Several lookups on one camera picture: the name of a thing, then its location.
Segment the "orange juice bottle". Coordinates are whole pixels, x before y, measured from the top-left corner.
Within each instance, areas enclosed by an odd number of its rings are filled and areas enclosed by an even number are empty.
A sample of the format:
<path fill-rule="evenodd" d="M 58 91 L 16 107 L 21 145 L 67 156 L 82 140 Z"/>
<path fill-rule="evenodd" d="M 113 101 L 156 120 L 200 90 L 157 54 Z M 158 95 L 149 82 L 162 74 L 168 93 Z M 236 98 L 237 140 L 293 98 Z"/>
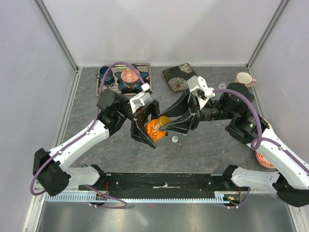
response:
<path fill-rule="evenodd" d="M 161 116 L 158 119 L 152 119 L 145 127 L 146 133 L 150 136 L 152 141 L 156 143 L 164 136 L 166 136 L 167 131 L 163 131 L 160 128 L 170 122 L 167 116 Z"/>

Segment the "green white bottle cap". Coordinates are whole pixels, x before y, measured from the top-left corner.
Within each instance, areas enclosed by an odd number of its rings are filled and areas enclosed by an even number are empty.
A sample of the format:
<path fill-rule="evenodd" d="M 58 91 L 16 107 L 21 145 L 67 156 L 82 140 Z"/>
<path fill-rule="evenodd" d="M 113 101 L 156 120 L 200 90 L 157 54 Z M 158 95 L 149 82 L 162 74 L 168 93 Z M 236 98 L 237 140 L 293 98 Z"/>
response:
<path fill-rule="evenodd" d="M 173 136 L 171 140 L 173 143 L 177 143 L 179 139 L 177 136 Z"/>

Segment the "clear Pocari Sweat bottle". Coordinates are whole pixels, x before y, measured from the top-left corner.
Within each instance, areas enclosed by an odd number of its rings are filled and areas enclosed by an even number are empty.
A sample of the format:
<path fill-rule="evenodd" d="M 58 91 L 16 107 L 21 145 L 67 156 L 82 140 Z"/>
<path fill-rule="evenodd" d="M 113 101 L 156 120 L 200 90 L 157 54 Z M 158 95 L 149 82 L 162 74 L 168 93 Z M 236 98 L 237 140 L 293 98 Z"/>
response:
<path fill-rule="evenodd" d="M 219 89 L 226 89 L 226 84 L 225 83 L 220 83 L 218 88 Z"/>

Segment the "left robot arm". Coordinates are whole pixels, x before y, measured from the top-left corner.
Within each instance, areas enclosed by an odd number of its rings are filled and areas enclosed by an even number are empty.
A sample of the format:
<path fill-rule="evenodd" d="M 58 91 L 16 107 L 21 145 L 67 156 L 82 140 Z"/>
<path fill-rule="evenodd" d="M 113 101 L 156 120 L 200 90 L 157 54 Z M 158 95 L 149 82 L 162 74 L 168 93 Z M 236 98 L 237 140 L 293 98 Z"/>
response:
<path fill-rule="evenodd" d="M 159 103 L 150 93 L 141 92 L 133 98 L 111 89 L 100 93 L 97 102 L 98 114 L 82 131 L 63 144 L 36 151 L 33 163 L 34 179 L 50 196 L 56 196 L 69 186 L 90 185 L 101 190 L 106 185 L 105 173 L 96 165 L 72 168 L 82 154 L 97 143 L 118 132 L 126 120 L 131 122 L 131 138 L 156 148 L 155 142 L 145 130 L 148 119 L 159 117 Z"/>

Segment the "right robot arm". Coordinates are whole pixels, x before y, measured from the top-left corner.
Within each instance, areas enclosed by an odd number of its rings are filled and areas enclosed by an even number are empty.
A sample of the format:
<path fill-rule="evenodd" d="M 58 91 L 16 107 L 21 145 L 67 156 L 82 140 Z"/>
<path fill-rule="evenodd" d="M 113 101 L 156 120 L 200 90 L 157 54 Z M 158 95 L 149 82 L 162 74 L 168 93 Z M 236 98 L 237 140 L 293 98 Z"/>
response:
<path fill-rule="evenodd" d="M 294 207 L 309 204 L 309 166 L 275 134 L 268 121 L 255 110 L 253 94 L 243 84 L 231 83 L 226 89 L 194 87 L 186 90 L 164 116 L 174 120 L 166 131 L 187 134 L 201 121 L 229 120 L 225 130 L 238 142 L 261 153 L 276 172 L 249 171 L 229 165 L 221 178 L 222 187 L 246 187 L 275 193 Z"/>

